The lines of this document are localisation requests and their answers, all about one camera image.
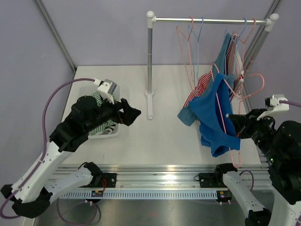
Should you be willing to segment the bright blue tank top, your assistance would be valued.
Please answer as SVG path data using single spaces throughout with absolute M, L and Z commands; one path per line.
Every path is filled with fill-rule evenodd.
M 229 87 L 222 73 L 216 75 L 208 93 L 193 98 L 189 107 L 200 121 L 201 144 L 210 147 L 211 155 L 218 157 L 227 151 L 239 150 L 241 139 L 230 115 L 233 114 Z

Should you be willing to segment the green white striped tank top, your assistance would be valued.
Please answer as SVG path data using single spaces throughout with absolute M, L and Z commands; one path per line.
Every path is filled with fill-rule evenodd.
M 103 103 L 103 98 L 98 92 L 95 92 L 91 94 L 91 96 L 96 100 L 97 105 L 101 106 Z M 89 133 L 90 136 L 96 136 L 96 135 L 109 135 L 111 134 L 116 127 L 116 123 L 112 120 L 107 121 L 106 123 L 102 124 L 101 126 L 97 127 L 93 131 Z

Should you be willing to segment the teal blue tank top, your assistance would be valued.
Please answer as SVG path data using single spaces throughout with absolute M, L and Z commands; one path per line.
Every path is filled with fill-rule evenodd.
M 230 33 L 226 33 L 221 50 L 219 52 L 219 55 L 217 59 L 214 61 L 217 68 L 219 69 L 219 72 L 225 73 L 225 55 L 228 49 L 228 45 L 231 38 Z M 196 89 L 191 91 L 191 93 L 188 95 L 186 101 L 184 102 L 183 108 L 178 113 L 177 117 L 178 119 L 186 126 L 191 126 L 194 121 L 198 121 L 198 117 L 193 113 L 191 110 L 189 103 L 193 100 L 193 98 L 203 95 L 204 93 L 207 94 L 210 90 L 210 86 L 213 83 L 212 76 L 216 78 L 218 74 L 217 69 L 215 66 L 213 66 L 213 69 L 210 69 L 208 73 L 203 74 L 199 79 L 196 86 Z

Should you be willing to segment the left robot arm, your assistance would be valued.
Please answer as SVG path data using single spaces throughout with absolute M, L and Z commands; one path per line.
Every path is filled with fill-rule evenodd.
M 35 218 L 41 215 L 65 192 L 76 187 L 97 187 L 102 181 L 102 171 L 93 162 L 84 164 L 84 171 L 71 175 L 71 181 L 59 181 L 48 186 L 48 178 L 58 166 L 88 140 L 88 134 L 98 126 L 112 120 L 115 124 L 130 126 L 141 111 L 132 108 L 126 99 L 108 99 L 98 106 L 92 96 L 82 96 L 71 107 L 70 114 L 57 125 L 49 140 L 44 141 L 42 154 L 32 167 L 14 184 L 4 185 L 1 193 L 12 201 L 15 218 Z

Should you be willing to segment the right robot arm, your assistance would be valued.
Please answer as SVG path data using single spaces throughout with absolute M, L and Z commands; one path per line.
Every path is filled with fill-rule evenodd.
M 231 163 L 219 164 L 214 183 L 226 186 L 245 215 L 246 226 L 299 226 L 301 224 L 301 125 L 285 121 L 274 128 L 274 118 L 258 117 L 266 109 L 229 116 L 240 139 L 250 138 L 265 155 L 274 189 L 273 209 L 265 208 L 242 181 Z

